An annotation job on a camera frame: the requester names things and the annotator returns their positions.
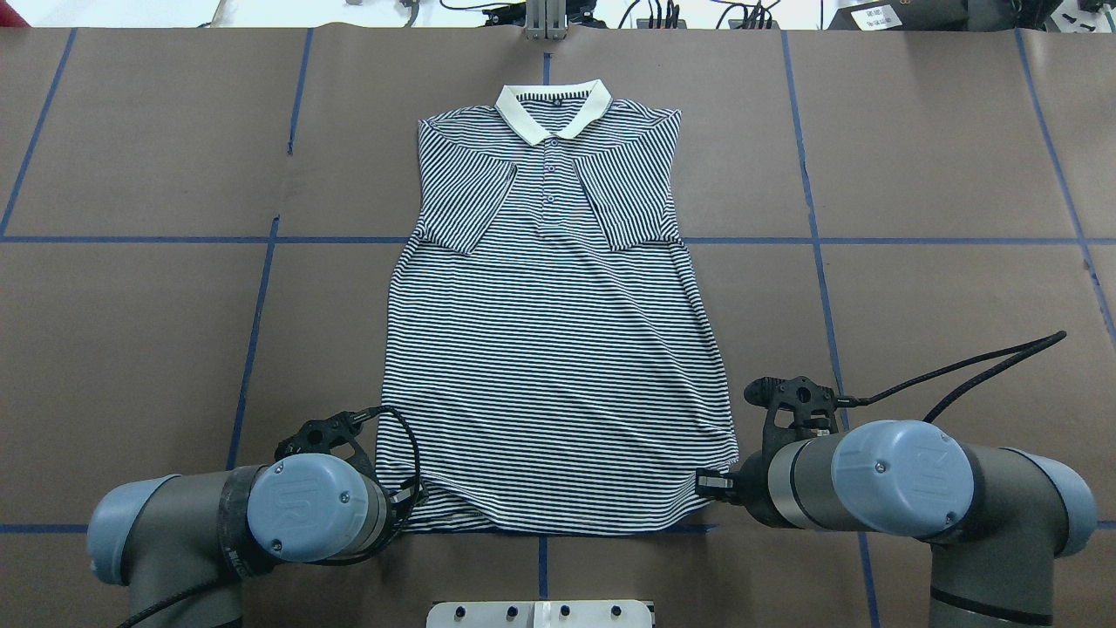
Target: white collar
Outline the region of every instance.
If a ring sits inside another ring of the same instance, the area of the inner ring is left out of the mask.
[[[547,96],[579,91],[588,91],[589,96],[585,99],[585,104],[581,105],[581,110],[577,112],[574,119],[569,120],[569,124],[558,133],[550,133],[536,122],[527,113],[527,109],[523,108],[518,98],[518,96],[525,94]],[[599,119],[600,116],[605,115],[605,112],[608,110],[608,106],[612,104],[613,95],[605,88],[605,84],[597,79],[588,83],[578,83],[577,85],[506,85],[503,90],[500,91],[500,97],[496,100],[496,108],[517,135],[522,137],[528,144],[537,146],[540,142],[552,135],[557,135],[564,139],[577,137],[577,134],[584,131],[590,122]]]

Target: red object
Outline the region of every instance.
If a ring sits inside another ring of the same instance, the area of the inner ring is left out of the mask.
[[[27,23],[27,20],[20,17],[20,15],[16,12],[16,9],[12,9],[11,6],[8,4],[7,0],[0,0],[0,27],[3,26],[28,27],[31,25]]]

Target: folded sleeve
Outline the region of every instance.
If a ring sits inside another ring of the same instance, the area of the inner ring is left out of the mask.
[[[638,139],[576,162],[610,250],[679,239],[671,162],[681,116],[671,112]]]
[[[419,236],[462,254],[471,253],[511,189],[516,164],[455,144],[422,122],[419,168]]]

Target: white bracket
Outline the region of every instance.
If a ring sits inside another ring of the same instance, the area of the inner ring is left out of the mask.
[[[652,608],[637,600],[441,602],[426,628],[655,628]]]
[[[528,39],[566,39],[566,0],[527,0]]]

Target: striped shirt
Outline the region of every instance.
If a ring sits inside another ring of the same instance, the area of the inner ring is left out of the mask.
[[[408,530],[656,531],[705,504],[695,468],[737,461],[671,192],[680,119],[596,80],[420,123],[382,395],[422,452]],[[412,473],[397,425],[376,450],[382,482]]]

